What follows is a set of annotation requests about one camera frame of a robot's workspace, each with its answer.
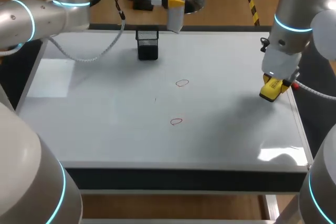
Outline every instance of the pen holder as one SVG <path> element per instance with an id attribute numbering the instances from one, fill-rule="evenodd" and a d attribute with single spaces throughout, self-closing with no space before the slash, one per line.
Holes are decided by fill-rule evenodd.
<path id="1" fill-rule="evenodd" d="M 159 57 L 159 30 L 157 27 L 137 29 L 135 38 L 138 42 L 139 60 L 157 60 Z"/>

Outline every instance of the black base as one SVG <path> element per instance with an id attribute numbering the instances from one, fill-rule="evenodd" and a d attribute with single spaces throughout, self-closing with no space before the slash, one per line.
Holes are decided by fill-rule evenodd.
<path id="1" fill-rule="evenodd" d="M 157 60 L 159 57 L 158 46 L 138 46 L 139 60 Z"/>

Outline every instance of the floor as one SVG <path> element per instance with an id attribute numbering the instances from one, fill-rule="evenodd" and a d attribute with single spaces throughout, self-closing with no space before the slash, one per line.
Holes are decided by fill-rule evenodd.
<path id="1" fill-rule="evenodd" d="M 278 0 L 254 0 L 260 25 L 271 25 Z M 132 3 L 120 0 L 127 24 L 165 24 L 166 12 L 132 10 Z M 113 0 L 102 0 L 91 9 L 92 23 L 119 24 Z M 248 0 L 206 0 L 198 13 L 186 15 L 185 25 L 253 26 Z M 279 210 L 291 195 L 277 196 Z M 264 219 L 262 200 L 257 195 L 88 195 L 83 197 L 84 218 L 172 218 L 172 219 Z"/>

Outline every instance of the white table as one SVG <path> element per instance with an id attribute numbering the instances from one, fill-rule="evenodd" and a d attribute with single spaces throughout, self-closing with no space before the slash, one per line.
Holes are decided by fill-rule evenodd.
<path id="1" fill-rule="evenodd" d="M 91 58 L 115 35 L 56 40 Z M 134 32 L 125 32 L 92 64 L 65 59 L 48 43 L 19 115 L 65 168 L 305 174 L 313 159 L 292 90 L 274 103 L 259 97 L 267 36 L 160 32 L 159 59 L 141 62 Z"/>

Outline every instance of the red circle marking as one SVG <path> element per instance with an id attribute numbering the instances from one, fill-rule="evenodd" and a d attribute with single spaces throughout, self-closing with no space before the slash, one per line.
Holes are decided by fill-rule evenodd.
<path id="1" fill-rule="evenodd" d="M 186 81 L 186 83 L 182 83 L 182 85 L 179 85 L 179 82 L 181 82 L 181 81 Z M 186 86 L 188 83 L 189 83 L 188 80 L 180 80 L 180 81 L 177 81 L 175 84 L 179 87 L 183 87 L 183 86 Z"/>
<path id="2" fill-rule="evenodd" d="M 174 118 L 174 119 L 172 119 L 171 121 L 170 121 L 170 124 L 172 125 L 172 126 L 175 126 L 175 125 L 177 125 L 177 124 L 179 124 L 179 123 L 182 123 L 182 119 L 181 118 Z"/>

